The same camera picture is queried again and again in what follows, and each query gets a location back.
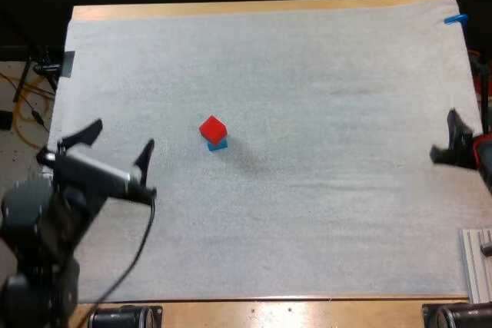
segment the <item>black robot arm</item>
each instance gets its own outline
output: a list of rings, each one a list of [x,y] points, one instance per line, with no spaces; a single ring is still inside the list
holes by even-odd
[[[105,201],[114,197],[153,206],[156,191],[146,179],[154,141],[130,173],[71,150],[91,146],[101,130],[97,120],[61,139],[57,151],[42,148],[37,160],[52,176],[18,184],[3,197],[0,237],[18,261],[0,296],[0,324],[6,328],[67,326],[78,299],[73,252]]]

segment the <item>red object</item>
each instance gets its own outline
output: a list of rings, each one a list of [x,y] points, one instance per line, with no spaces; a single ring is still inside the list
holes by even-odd
[[[211,115],[208,119],[200,126],[200,133],[205,138],[211,142],[212,145],[217,146],[224,137],[228,134],[228,129],[225,124],[220,122],[216,117]]]

